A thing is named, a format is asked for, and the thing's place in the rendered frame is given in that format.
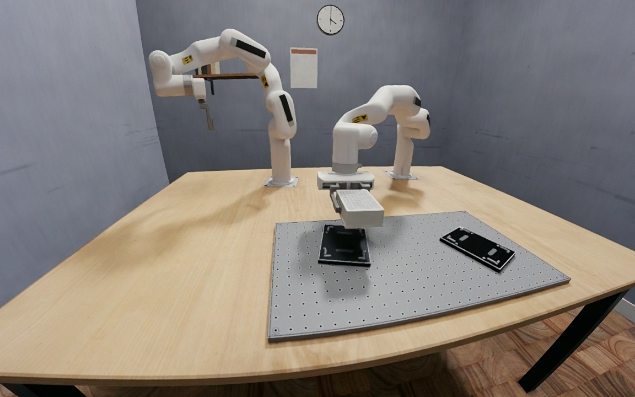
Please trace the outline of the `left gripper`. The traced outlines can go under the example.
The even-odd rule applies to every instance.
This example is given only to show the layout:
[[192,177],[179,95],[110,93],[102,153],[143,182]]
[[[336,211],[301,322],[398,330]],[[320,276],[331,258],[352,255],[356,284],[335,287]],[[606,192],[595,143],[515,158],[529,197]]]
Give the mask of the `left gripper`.
[[[333,171],[320,171],[317,173],[317,186],[319,190],[329,190],[335,213],[342,214],[342,206],[335,198],[333,192],[337,190],[373,190],[374,175],[368,171],[356,171],[353,174],[340,174]],[[370,184],[370,185],[369,185]]]

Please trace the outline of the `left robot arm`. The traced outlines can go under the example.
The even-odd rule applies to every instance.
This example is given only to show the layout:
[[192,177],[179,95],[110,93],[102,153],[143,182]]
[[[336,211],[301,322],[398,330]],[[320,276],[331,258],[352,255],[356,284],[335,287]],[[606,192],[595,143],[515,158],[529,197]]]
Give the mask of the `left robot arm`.
[[388,115],[395,115],[398,123],[395,165],[390,174],[395,178],[412,178],[409,171],[414,145],[410,138],[426,139],[430,135],[430,115],[421,109],[420,97],[408,85],[381,87],[366,105],[342,116],[332,133],[334,173],[353,174],[362,168],[358,150],[375,145],[378,134],[371,125],[385,121]]

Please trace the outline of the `black rectangular plate nest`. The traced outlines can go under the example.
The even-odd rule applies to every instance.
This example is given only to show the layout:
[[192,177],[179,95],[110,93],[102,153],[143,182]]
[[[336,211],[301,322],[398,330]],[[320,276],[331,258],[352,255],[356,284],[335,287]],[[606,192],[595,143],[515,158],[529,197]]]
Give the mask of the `black rectangular plate nest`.
[[365,228],[324,224],[318,263],[370,267]]
[[513,258],[515,251],[461,226],[439,237],[439,241],[486,265],[497,273]]

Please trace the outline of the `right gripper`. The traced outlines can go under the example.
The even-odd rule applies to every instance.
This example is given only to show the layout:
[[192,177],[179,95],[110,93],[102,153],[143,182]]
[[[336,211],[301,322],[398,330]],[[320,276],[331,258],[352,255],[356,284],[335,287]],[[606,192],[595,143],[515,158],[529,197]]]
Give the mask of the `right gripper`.
[[199,102],[201,109],[206,110],[209,130],[214,130],[213,118],[211,118],[209,114],[209,106],[205,104],[205,98],[206,98],[205,79],[192,78],[192,75],[191,75],[191,82],[192,82],[193,95],[196,97],[196,100]]

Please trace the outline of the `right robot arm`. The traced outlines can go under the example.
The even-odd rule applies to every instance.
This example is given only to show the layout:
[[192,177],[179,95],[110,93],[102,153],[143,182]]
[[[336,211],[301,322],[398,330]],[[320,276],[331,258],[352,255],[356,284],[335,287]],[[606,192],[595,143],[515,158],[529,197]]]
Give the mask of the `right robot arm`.
[[260,79],[266,108],[274,115],[268,124],[272,166],[270,184],[292,184],[289,139],[297,132],[297,119],[292,97],[282,91],[279,73],[270,63],[271,56],[266,48],[239,31],[226,29],[221,37],[194,42],[185,51],[171,56],[154,51],[148,58],[154,90],[159,97],[193,95],[191,75],[178,74],[236,56],[244,60],[245,67]]

